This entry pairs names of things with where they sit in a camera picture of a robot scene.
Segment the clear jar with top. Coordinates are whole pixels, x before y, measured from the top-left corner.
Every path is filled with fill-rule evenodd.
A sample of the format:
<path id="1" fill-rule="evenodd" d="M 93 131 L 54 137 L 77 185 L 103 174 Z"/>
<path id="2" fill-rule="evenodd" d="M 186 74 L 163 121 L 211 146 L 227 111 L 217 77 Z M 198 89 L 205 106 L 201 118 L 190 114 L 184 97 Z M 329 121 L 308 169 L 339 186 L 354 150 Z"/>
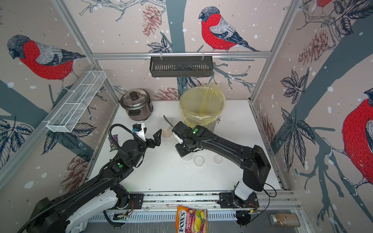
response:
<path id="1" fill-rule="evenodd" d="M 164 118 L 158 122 L 158 126 L 162 130 L 162 137 L 169 138 L 173 135 L 172 126 Z"/>

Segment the clear plastic jar lid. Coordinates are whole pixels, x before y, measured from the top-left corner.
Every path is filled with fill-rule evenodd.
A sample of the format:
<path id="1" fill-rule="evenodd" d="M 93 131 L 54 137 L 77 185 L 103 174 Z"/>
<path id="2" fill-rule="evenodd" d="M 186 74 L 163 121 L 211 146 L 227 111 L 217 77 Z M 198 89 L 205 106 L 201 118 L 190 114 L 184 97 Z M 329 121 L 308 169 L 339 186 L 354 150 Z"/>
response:
<path id="1" fill-rule="evenodd" d="M 195 156 L 194 159 L 193 159 L 193 164 L 200 168 L 202 167 L 204 164 L 205 164 L 205 159 L 202 157 L 202 156 Z"/>
<path id="2" fill-rule="evenodd" d="M 223 162 L 223 157 L 220 156 L 220 155 L 215 155 L 214 158 L 213 158 L 213 162 L 216 165 L 220 165 Z"/>

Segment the small clear jar with rice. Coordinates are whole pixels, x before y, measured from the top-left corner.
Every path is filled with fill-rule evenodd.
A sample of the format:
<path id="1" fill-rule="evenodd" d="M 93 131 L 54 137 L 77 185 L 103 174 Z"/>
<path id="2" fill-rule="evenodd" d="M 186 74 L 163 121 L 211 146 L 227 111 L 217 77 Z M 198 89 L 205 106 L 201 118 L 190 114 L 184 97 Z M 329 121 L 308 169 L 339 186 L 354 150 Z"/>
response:
<path id="1" fill-rule="evenodd" d="M 192 160 L 192 158 L 193 158 L 192 153 L 189 153 L 189 154 L 185 155 L 184 157 L 182 157 L 182 159 L 185 160 L 185 161 L 190 161 L 190 160 Z"/>

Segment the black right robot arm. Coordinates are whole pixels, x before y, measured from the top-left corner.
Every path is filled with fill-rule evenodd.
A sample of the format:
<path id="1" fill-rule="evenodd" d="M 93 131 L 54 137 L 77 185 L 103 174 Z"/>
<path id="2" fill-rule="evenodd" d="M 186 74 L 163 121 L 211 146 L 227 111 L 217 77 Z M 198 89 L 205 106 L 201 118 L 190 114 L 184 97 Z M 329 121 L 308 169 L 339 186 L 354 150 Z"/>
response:
<path id="1" fill-rule="evenodd" d="M 177 128 L 173 133 L 181 139 L 176 150 L 180 157 L 195 152 L 197 149 L 212 151 L 243 170 L 243 177 L 235 188 L 234 195 L 245 201 L 253 192 L 262 192 L 271 170 L 270 162 L 264 150 L 258 146 L 242 146 L 217 136 L 202 126 Z"/>

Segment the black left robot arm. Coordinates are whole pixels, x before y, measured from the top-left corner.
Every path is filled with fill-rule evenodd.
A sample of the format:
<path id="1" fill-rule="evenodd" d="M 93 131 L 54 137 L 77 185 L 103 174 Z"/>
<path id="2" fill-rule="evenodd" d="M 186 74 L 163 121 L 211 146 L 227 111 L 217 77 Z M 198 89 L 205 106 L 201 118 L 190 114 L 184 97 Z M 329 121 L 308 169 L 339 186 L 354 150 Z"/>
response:
<path id="1" fill-rule="evenodd" d="M 116 127 L 130 133 L 133 139 L 125 141 L 121 146 L 115 142 L 118 151 L 114 158 L 103 165 L 98 175 L 88 182 L 53 200 L 44 198 L 39 201 L 30 219 L 18 232 L 63 233 L 72 224 L 69 217 L 105 191 L 113 191 L 118 199 L 128 196 L 127 190 L 121 187 L 120 183 L 142 164 L 148 148 L 154 149 L 161 145 L 162 130 L 158 130 L 153 139 L 142 139 L 139 133 L 145 133 L 147 129 L 141 124 L 134 124 L 132 130 L 122 124 L 113 124 L 108 130 L 110 139 L 113 139 L 112 130 Z"/>

